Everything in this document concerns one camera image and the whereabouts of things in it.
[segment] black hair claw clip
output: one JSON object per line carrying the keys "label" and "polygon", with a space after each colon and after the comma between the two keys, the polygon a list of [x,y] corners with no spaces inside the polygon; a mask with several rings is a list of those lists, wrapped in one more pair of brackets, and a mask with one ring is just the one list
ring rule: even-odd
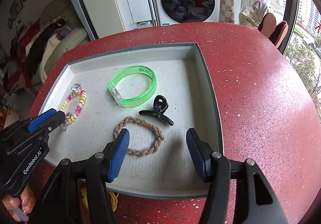
{"label": "black hair claw clip", "polygon": [[153,110],[141,110],[139,115],[155,117],[160,119],[162,122],[167,123],[170,126],[174,125],[174,122],[163,113],[166,112],[168,103],[164,96],[156,96],[154,99]]}

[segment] green wristband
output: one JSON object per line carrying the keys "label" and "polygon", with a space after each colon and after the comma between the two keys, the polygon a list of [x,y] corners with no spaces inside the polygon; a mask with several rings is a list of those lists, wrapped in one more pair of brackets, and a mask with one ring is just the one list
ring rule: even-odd
{"label": "green wristband", "polygon": [[[124,99],[118,90],[116,85],[125,77],[133,74],[144,74],[151,78],[151,85],[149,88],[142,93],[140,96]],[[130,66],[121,71],[119,71],[109,82],[108,90],[112,94],[113,98],[116,100],[120,107],[136,107],[147,102],[155,93],[157,88],[157,81],[154,72],[146,66]]]}

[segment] sofa armrest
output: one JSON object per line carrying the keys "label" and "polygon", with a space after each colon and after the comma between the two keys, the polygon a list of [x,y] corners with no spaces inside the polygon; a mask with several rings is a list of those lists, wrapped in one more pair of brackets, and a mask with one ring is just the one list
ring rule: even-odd
{"label": "sofa armrest", "polygon": [[81,27],[71,31],[61,42],[56,46],[51,56],[45,65],[45,72],[48,75],[50,70],[54,67],[55,63],[59,60],[63,53],[89,42],[90,39],[86,30]]}

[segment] speckled tabletop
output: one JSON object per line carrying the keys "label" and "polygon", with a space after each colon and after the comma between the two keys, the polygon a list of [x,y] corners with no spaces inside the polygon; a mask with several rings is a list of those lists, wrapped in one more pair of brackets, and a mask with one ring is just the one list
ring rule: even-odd
{"label": "speckled tabletop", "polygon": [[[128,31],[65,53],[50,72],[30,112],[38,115],[64,66],[106,51],[147,44],[196,42],[214,86],[225,156],[253,158],[275,190],[289,223],[298,223],[321,187],[321,129],[299,76],[258,30],[227,23],[187,23]],[[30,185],[39,194],[53,168],[43,162]],[[226,223],[232,223],[231,181]],[[118,223],[197,223],[204,199],[159,201],[120,195]],[[83,211],[84,223],[88,212]]]}

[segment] finger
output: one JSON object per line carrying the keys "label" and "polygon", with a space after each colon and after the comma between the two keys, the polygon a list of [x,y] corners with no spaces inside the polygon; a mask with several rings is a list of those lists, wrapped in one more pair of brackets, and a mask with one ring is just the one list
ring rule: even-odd
{"label": "finger", "polygon": [[27,184],[27,186],[25,187],[25,189],[23,190],[23,192],[20,195],[22,206],[27,206],[29,203],[29,199],[31,197],[33,197],[33,191],[29,187],[29,184]]}
{"label": "finger", "polygon": [[7,210],[12,210],[20,205],[20,200],[18,198],[12,198],[9,195],[6,195],[2,199],[2,203],[6,207]]}
{"label": "finger", "polygon": [[13,219],[16,222],[21,222],[21,219],[19,218],[19,216],[16,213],[14,213],[12,210],[9,210],[9,213],[11,214],[11,216],[13,217]]}
{"label": "finger", "polygon": [[29,201],[28,201],[28,204],[26,206],[22,206],[22,210],[23,210],[23,213],[25,215],[31,213],[31,211],[33,210],[33,206],[35,205],[36,203],[36,198],[34,196],[31,196]]}

